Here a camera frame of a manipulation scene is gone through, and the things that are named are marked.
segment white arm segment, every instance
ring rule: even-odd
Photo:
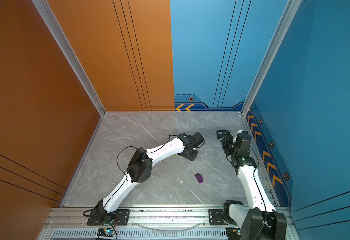
[[[184,150],[183,142],[179,138],[174,138],[172,141],[151,149],[146,149],[149,158],[152,158],[152,166],[161,160],[181,153]],[[126,173],[127,179],[123,176],[120,183],[113,189],[113,191],[103,199],[103,207],[107,212],[114,212],[122,202],[122,200],[130,193],[130,191],[139,183],[131,182],[131,177]]]
[[[255,171],[255,180],[256,180],[256,183],[258,184],[259,190],[254,181],[254,177],[253,177],[254,171]],[[243,167],[240,166],[238,170],[238,177],[245,189],[246,198],[250,209],[259,208],[259,210],[265,211],[264,205],[266,205],[267,212],[272,212],[273,210],[275,210],[275,207],[269,201],[266,195],[266,192],[264,191],[263,185],[260,182],[258,169],[255,169],[255,167],[248,166],[248,165],[245,165]]]

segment small object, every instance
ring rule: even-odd
[[[203,182],[203,177],[200,175],[200,173],[195,174],[195,177],[197,178],[199,183]]]

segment blue wall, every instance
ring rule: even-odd
[[[287,0],[252,0],[251,5],[250,0],[170,3],[175,94],[196,95],[215,108],[243,101]]]
[[[350,193],[315,204],[350,191],[350,1],[301,2],[255,104],[291,171],[302,239],[350,239],[350,222],[316,227],[350,220],[350,208],[321,214]]]

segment black stripe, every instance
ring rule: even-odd
[[[242,7],[241,7],[240,13],[239,13],[238,23],[236,24],[236,29],[235,29],[235,34],[234,34],[234,40],[232,40],[230,55],[228,55],[228,61],[227,61],[226,71],[225,71],[224,77],[223,77],[222,88],[220,89],[218,104],[216,105],[216,107],[218,107],[218,105],[219,105],[220,96],[221,96],[221,94],[222,94],[222,89],[223,89],[223,85],[224,85],[224,79],[226,78],[226,73],[227,73],[227,69],[228,69],[228,64],[230,63],[230,57],[231,57],[232,47],[234,46],[236,31],[238,30],[239,20],[240,20],[240,16],[242,15],[242,10],[243,10],[243,4],[244,4],[244,3],[245,3],[245,1],[243,0]]]
[[[26,180],[29,180],[28,178],[25,178],[25,177],[23,177],[23,176],[20,176],[19,174],[16,174],[16,173],[14,173],[14,172],[12,172],[12,171],[10,171],[10,170],[8,170],[8,169],[5,169],[4,167],[1,167],[1,166],[0,166],[0,168],[1,168],[1,169],[4,169],[4,170],[6,170],[6,171],[9,171],[10,173],[13,173],[13,174],[15,174],[15,175],[17,175],[17,176],[19,176],[19,177],[22,177],[22,178],[24,178],[24,179],[26,179]],[[38,184],[37,182],[34,182],[34,181],[32,181],[32,180],[29,180],[29,181],[30,181],[30,182],[33,182],[33,183],[35,183],[35,184],[37,184],[37,185],[39,185],[39,186],[41,186],[41,187],[47,188],[48,190],[51,190],[51,191],[53,191],[53,192],[56,192],[56,191],[54,191],[54,190],[52,190],[52,189],[49,189],[48,187],[45,187],[45,186],[43,186],[43,185],[41,185],[41,184]]]
[[[348,192],[344,192],[344,193],[342,193],[342,194],[339,194],[339,195],[336,195],[336,196],[333,196],[333,197],[330,197],[330,198],[328,198],[328,199],[324,199],[324,200],[322,200],[322,201],[320,201],[320,202],[316,202],[316,203],[314,203],[314,204],[311,204],[311,205],[308,205],[308,206],[302,207],[302,208],[300,208],[300,209],[293,210],[292,212],[296,212],[296,211],[299,211],[299,210],[305,209],[305,208],[307,208],[307,207],[311,207],[311,206],[313,206],[313,205],[315,205],[315,204],[318,204],[318,203],[321,203],[321,202],[324,202],[324,201],[327,201],[327,200],[330,200],[330,199],[333,199],[333,198],[339,197],[339,196],[344,195],[344,194],[347,194],[347,193],[350,193],[350,191],[348,191]]]
[[[234,62],[232,63],[232,66],[231,66],[230,75],[228,76],[227,85],[226,85],[226,90],[224,91],[224,96],[223,96],[223,100],[222,100],[221,106],[223,106],[223,101],[224,101],[224,98],[225,98],[225,96],[226,96],[226,91],[227,91],[228,83],[230,82],[230,77],[231,77],[232,69],[233,69],[233,67],[234,67],[236,54],[238,53],[238,48],[239,48],[240,40],[242,39],[243,29],[245,28],[246,19],[247,19],[247,15],[248,15],[248,11],[249,11],[249,6],[251,6],[251,1],[252,1],[252,0],[249,1],[249,5],[248,5],[248,9],[247,9],[247,14],[246,14],[246,18],[245,18],[245,22],[243,23],[242,32],[241,32],[241,34],[240,34],[238,47],[236,48],[235,57],[234,57]]]
[[[2,154],[0,154],[0,156],[2,156],[2,157],[4,157],[5,159],[7,159],[7,160],[9,160],[9,161],[11,161],[11,162],[13,162],[13,163],[15,163],[15,164],[21,166],[22,168],[25,168],[25,169],[29,170],[30,172],[32,172],[32,173],[34,173],[34,174],[36,174],[36,175],[38,175],[38,176],[40,176],[40,177],[42,177],[42,178],[44,178],[44,179],[46,179],[46,180],[49,180],[48,178],[43,177],[42,175],[37,174],[36,172],[34,172],[34,171],[28,169],[27,167],[22,166],[22,165],[20,165],[19,163],[15,162],[15,161],[12,161],[11,159],[9,159],[8,157],[3,156]],[[49,180],[49,181],[52,182],[52,183],[54,183],[54,184],[56,184],[56,185],[58,185],[58,186],[60,186],[60,187],[62,187],[62,188],[64,188],[64,189],[67,189],[67,188],[65,188],[65,187],[63,187],[63,186],[57,184],[56,182],[53,182],[53,181],[51,181],[51,180]]]
[[[0,179],[0,181],[5,182],[5,183],[8,183],[9,185],[13,185],[13,186],[15,186],[15,187],[19,187],[19,186],[17,186],[17,185],[12,184],[12,183],[6,182],[5,180],[1,180],[1,179]],[[45,197],[45,198],[47,198],[47,199],[53,200],[53,201],[55,201],[55,202],[60,203],[60,202],[59,202],[59,201],[57,201],[57,200],[54,200],[54,199],[51,199],[51,198],[49,198],[49,197],[43,196],[43,195],[38,194],[38,193],[36,193],[36,192],[30,191],[30,190],[28,190],[28,189],[25,189],[25,188],[22,188],[22,187],[19,187],[19,188],[20,188],[20,189],[23,189],[23,190],[26,190],[26,191],[28,191],[28,192],[32,192],[32,193],[34,193],[34,194],[36,194],[36,195],[39,195],[39,196]]]
[[[324,212],[324,213],[321,213],[321,214],[316,214],[316,215],[313,215],[313,216],[301,218],[301,219],[298,219],[298,220],[294,220],[294,222],[297,222],[297,221],[300,221],[300,220],[303,220],[303,219],[307,219],[307,218],[310,218],[310,217],[316,217],[316,216],[319,216],[319,215],[328,214],[328,213],[330,213],[330,212],[335,212],[335,211],[337,211],[337,210],[347,209],[347,208],[349,208],[349,207],[350,207],[350,206],[342,207],[342,208],[340,208],[340,209],[335,209],[335,210],[331,210],[331,211]]]
[[[152,108],[151,108],[151,101],[150,101],[150,95],[149,95],[149,90],[147,89],[146,77],[144,76],[144,69],[143,69],[142,57],[140,56],[140,50],[139,50],[139,45],[138,45],[138,39],[136,38],[136,32],[135,32],[134,21],[132,20],[132,13],[131,13],[131,8],[130,8],[130,2],[129,2],[129,0],[127,0],[127,2],[128,2],[128,7],[129,7],[129,9],[130,9],[130,16],[131,16],[131,21],[132,21],[132,27],[134,28],[134,34],[135,34],[136,45],[137,45],[137,47],[138,47],[138,53],[139,53],[139,58],[140,58],[140,64],[142,65],[143,79],[144,79],[144,84],[146,85],[146,90],[147,90],[147,98],[149,99],[150,110],[152,111]]]
[[[234,12],[235,12],[235,6],[236,6],[236,0],[235,0],[235,4],[234,4],[234,10],[232,11],[232,17],[231,17],[230,27],[229,27],[229,29],[228,29],[227,40],[226,40],[226,46],[224,47],[223,59],[222,59],[222,64],[220,65],[220,71],[219,71],[218,83],[216,84],[216,90],[215,90],[214,102],[212,103],[212,107],[214,107],[214,104],[215,104],[215,98],[216,98],[216,92],[218,91],[218,85],[219,85],[220,73],[222,72],[223,60],[224,60],[224,55],[226,54],[226,48],[227,48],[227,43],[228,43],[228,36],[230,35],[231,24],[232,24],[232,18],[234,17]]]
[[[124,14],[124,9],[123,9],[122,0],[120,0],[120,5],[122,6],[124,21],[126,22],[127,33],[128,33],[128,37],[130,38],[130,44],[131,44],[132,55],[134,56],[135,65],[136,65],[136,71],[138,72],[138,77],[139,77],[140,87],[141,87],[141,89],[142,89],[144,104],[146,105],[146,110],[148,110],[148,108],[147,108],[147,103],[146,103],[146,97],[144,96],[142,80],[140,79],[140,74],[139,74],[139,70],[138,70],[138,64],[136,63],[136,58],[135,58],[135,53],[134,53],[134,47],[132,46],[132,41],[131,41],[131,37],[130,37],[130,31],[128,30],[128,25],[127,25],[127,20],[126,20],[126,15]]]
[[[313,227],[307,227],[307,228],[301,228],[301,229],[298,229],[298,231],[299,230],[304,230],[304,229],[315,228],[315,227],[323,227],[323,226],[337,224],[337,223],[343,223],[343,222],[350,222],[350,220],[345,220],[345,221],[340,221],[340,222],[333,222],[333,223],[327,223],[327,224],[323,224],[323,225],[319,225],[319,226],[313,226]]]
[[[136,84],[136,79],[135,79],[134,71],[132,70],[132,65],[131,65],[131,61],[130,61],[130,56],[128,55],[126,42],[124,41],[124,36],[123,36],[123,32],[122,32],[122,27],[120,26],[119,17],[118,17],[118,13],[116,12],[116,7],[115,7],[115,2],[114,2],[114,0],[112,0],[112,3],[114,4],[114,9],[115,9],[115,13],[116,13],[116,18],[118,19],[118,23],[119,23],[120,33],[122,34],[122,38],[123,38],[123,42],[124,42],[124,47],[126,48],[126,53],[127,53],[128,61],[129,61],[129,63],[130,63],[130,67],[131,67],[132,76],[134,77],[134,81],[135,81],[136,91],[138,92],[138,97],[139,97],[139,101],[140,101],[140,106],[142,107],[142,111],[143,111],[142,100],[140,99],[140,95],[139,95],[139,91],[138,91],[138,85]]]

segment blue decorative border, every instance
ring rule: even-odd
[[[268,177],[273,184],[280,206],[290,208],[293,178],[255,102],[247,113],[246,120],[264,161],[264,166],[268,171]]]
[[[243,104],[244,101],[232,108],[210,108],[196,95],[175,95],[175,111],[241,111]]]

